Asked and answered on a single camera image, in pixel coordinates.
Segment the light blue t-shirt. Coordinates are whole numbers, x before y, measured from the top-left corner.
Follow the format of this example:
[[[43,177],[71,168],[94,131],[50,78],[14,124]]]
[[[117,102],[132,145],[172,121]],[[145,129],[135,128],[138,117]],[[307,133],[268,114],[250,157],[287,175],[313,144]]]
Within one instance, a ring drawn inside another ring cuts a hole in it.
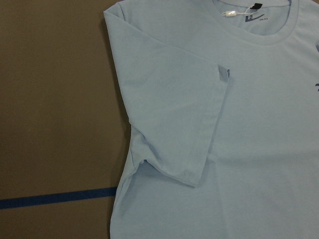
[[[319,6],[261,4],[104,11],[131,125],[111,238],[318,238]]]

